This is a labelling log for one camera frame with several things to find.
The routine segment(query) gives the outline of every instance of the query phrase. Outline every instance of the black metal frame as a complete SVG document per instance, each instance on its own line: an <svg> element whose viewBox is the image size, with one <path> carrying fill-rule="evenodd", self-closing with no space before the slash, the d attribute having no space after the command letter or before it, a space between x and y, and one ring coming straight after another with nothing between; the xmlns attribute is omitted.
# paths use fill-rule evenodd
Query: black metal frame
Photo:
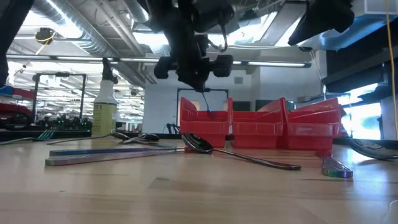
<svg viewBox="0 0 398 224"><path fill-rule="evenodd" d="M175 124L178 124L178 101L180 99L180 91L182 90L191 90L191 91L196 91L194 89L191 88L178 88L177 89L177 105L176 105L176 116L175 116ZM225 89L211 89L211 88L205 88L205 92L210 92L210 91L224 91L226 93L226 98L228 99L229 97L229 90L225 90Z"/></svg>
<svg viewBox="0 0 398 224"><path fill-rule="evenodd" d="M32 119L34 121L36 120L37 92L39 90L40 76L42 76L42 75L55 75L56 77L68 77L68 76L83 77L83 86L81 87L80 114L79 114L79 118L82 119L83 118L83 103L84 103L84 98L85 98L87 74L69 74L69 73L68 74L66 74L66 73L36 73L35 96L33 98Z"/></svg>

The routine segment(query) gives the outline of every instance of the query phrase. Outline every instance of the metal spoon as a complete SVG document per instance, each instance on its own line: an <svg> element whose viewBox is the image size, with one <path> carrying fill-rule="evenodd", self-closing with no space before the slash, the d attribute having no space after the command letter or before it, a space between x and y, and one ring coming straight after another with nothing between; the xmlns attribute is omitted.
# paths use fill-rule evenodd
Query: metal spoon
<svg viewBox="0 0 398 224"><path fill-rule="evenodd" d="M196 150L201 153L209 154L213 151L216 151L216 152L222 152L222 153L225 153L225 154L228 154L231 156L245 159L250 162L254 162L256 164L260 164L260 165L264 165L264 166L268 166L268 167L272 167L272 168L276 168L276 169L283 169L283 170L300 170L301 169L301 166L297 166L297 165L283 164L280 162L272 162L272 161L267 161L264 159L257 159L254 157L244 156L244 155L240 155L237 153L228 152L228 151L224 151L224 150L220 150L220 149L214 149L210 143L208 143L204 139L194 136L193 134L182 134L182 140L185 142L186 145L191 147L193 150Z"/></svg>

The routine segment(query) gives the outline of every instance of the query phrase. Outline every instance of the spoon handle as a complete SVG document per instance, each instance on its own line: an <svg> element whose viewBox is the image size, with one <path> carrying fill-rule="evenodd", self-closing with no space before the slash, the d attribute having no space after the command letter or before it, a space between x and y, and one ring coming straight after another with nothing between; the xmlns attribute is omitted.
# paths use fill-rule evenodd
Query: spoon handle
<svg viewBox="0 0 398 224"><path fill-rule="evenodd" d="M283 164L280 162L272 162L272 161L267 161L265 159L258 159L258 158L254 158L254 157L250 157L250 156L244 156L244 155L240 155L237 153L233 153L233 152L228 152L228 151L224 151L224 150L219 150L219 149L214 149L214 151L217 152L222 152L231 156L235 156L241 159L245 159L247 161L251 161L254 162L256 164L260 164L260 165L264 165L267 167L272 167L272 168L276 168L276 169L283 169L283 170L300 170L301 166L298 165L290 165L290 164Z"/></svg>

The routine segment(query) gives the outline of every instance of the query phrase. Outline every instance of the red plastic bin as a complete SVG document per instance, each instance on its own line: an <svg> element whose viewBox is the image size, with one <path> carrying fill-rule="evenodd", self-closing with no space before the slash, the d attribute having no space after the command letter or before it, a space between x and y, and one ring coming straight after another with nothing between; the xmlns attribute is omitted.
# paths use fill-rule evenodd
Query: red plastic bin
<svg viewBox="0 0 398 224"><path fill-rule="evenodd" d="M180 114L180 132L182 134L196 134L213 147L224 147L225 137L229 134L229 112L197 111L193 103L181 97Z"/></svg>
<svg viewBox="0 0 398 224"><path fill-rule="evenodd" d="M239 148L276 148L282 135L285 98L275 100L257 112L231 110L233 146Z"/></svg>
<svg viewBox="0 0 398 224"><path fill-rule="evenodd" d="M288 112L284 103L284 134L278 147L301 150L331 150L341 134L341 107L337 98Z"/></svg>

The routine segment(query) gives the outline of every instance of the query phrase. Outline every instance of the wooden tabletop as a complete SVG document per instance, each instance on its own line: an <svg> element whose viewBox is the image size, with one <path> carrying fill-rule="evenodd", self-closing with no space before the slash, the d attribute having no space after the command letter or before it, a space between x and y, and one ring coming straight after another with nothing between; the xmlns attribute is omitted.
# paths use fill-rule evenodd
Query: wooden tabletop
<svg viewBox="0 0 398 224"><path fill-rule="evenodd" d="M322 175L310 151L238 151L302 165L301 171L218 153L44 166L51 149L117 142L0 146L0 223L398 223L398 164L341 146L333 155L354 171L353 179Z"/></svg>

